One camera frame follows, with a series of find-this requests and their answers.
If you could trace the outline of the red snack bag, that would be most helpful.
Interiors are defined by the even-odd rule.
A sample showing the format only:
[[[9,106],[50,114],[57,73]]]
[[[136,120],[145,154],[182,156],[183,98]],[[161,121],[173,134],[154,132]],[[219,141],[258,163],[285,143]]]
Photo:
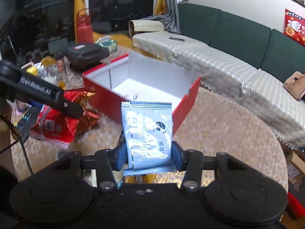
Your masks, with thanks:
[[[68,149],[75,138],[78,119],[43,105],[29,136]]]

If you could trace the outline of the red water bottle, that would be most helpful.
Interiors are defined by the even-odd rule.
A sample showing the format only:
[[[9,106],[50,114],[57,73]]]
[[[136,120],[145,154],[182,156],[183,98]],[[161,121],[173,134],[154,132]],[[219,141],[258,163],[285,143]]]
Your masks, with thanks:
[[[76,39],[78,43],[93,43],[93,31],[91,25],[91,10],[81,9],[76,14]]]

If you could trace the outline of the dark red foil Oreo bag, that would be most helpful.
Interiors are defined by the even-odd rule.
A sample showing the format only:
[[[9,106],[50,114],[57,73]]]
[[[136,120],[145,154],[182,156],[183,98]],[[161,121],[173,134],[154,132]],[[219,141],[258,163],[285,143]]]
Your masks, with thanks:
[[[65,98],[80,105],[83,115],[78,119],[76,134],[89,131],[100,119],[101,113],[96,112],[89,105],[89,101],[96,95],[94,87],[83,87],[65,91]]]

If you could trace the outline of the yellow snack packet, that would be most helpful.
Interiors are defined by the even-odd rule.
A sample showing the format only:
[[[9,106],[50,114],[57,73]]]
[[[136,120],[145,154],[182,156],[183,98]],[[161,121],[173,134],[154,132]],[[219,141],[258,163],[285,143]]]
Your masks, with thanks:
[[[156,180],[156,177],[157,177],[157,174],[143,174],[142,180],[143,180],[143,183],[153,184]]]

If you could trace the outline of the red printed cushion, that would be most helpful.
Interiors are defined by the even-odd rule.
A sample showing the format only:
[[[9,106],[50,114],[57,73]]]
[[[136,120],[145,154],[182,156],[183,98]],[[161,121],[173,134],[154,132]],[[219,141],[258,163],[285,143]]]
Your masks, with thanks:
[[[286,36],[296,41],[300,45],[305,44],[305,24],[304,18],[293,11],[285,10],[284,32]]]

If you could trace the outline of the beige sofa cover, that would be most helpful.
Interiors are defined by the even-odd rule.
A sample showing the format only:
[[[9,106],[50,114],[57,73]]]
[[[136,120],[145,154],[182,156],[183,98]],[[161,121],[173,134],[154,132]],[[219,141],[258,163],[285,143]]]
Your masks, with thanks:
[[[141,32],[140,25],[140,20],[129,22],[134,49],[198,73],[205,88],[254,113],[281,141],[304,146],[304,102],[295,100],[277,78],[199,40],[167,31]]]

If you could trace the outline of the light blue snack packet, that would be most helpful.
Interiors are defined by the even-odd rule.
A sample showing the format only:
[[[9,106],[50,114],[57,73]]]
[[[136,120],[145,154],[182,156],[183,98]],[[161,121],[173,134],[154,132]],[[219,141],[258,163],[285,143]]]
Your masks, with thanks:
[[[172,104],[122,102],[121,115],[128,155],[124,175],[175,172]]]

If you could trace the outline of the green tissue pack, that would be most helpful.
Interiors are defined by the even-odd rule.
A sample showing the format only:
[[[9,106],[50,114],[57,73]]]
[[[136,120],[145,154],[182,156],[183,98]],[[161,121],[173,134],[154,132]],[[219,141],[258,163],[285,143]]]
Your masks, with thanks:
[[[101,46],[102,48],[108,49],[109,53],[114,53],[117,51],[117,41],[112,39],[112,36],[106,35],[99,38],[95,44]]]

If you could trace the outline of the grey curtain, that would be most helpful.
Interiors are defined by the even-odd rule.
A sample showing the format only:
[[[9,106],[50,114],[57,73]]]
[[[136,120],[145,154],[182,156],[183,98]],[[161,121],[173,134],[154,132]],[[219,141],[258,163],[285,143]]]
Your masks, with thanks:
[[[176,0],[156,0],[153,15],[141,19],[139,31],[167,31],[180,34],[178,5]]]

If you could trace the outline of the yellow giraffe figure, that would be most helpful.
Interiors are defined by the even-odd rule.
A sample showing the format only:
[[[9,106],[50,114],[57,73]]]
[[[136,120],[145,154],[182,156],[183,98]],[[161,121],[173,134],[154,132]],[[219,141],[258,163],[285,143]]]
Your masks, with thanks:
[[[74,25],[76,43],[95,43],[102,37],[109,37],[118,45],[133,48],[132,40],[124,34],[102,35],[92,30],[91,10],[85,7],[85,0],[75,0],[74,2]]]

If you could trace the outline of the black remote control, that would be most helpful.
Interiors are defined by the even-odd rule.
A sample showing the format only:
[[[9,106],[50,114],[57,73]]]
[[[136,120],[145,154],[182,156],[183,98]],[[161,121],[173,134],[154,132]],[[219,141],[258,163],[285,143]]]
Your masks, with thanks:
[[[41,108],[38,108],[36,106],[28,108],[25,114],[23,114],[23,116],[17,123],[16,127],[18,129],[18,132],[20,133],[23,143],[26,142],[26,140],[28,139],[30,130],[32,129],[32,127],[34,127],[40,110]]]

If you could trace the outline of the yellow lid white bottle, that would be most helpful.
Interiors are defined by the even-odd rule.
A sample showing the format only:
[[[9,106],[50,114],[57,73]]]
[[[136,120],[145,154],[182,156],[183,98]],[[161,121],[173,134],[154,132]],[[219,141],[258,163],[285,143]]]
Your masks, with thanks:
[[[39,70],[37,69],[36,66],[31,66],[27,68],[26,72],[36,77],[39,76]]]

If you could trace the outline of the green sofa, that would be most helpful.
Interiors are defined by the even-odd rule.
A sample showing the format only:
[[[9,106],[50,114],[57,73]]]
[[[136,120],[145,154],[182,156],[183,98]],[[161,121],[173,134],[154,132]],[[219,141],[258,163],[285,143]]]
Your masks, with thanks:
[[[181,33],[234,56],[284,82],[304,73],[304,36],[289,37],[263,24],[220,9],[185,3],[178,6]]]

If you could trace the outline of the tan handbag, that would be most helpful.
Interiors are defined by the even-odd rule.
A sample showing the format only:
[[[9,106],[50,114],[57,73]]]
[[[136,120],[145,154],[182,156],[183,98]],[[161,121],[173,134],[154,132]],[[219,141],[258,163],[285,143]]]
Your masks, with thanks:
[[[300,100],[305,93],[305,74],[301,72],[294,72],[284,83],[284,88],[290,93],[290,95]]]

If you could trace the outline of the black lidded container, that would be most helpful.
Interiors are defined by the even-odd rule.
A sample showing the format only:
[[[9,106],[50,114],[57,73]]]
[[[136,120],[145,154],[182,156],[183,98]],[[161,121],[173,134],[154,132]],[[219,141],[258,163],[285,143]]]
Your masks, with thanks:
[[[99,65],[101,60],[110,56],[110,52],[98,44],[83,42],[67,47],[64,55],[73,67],[85,69]]]

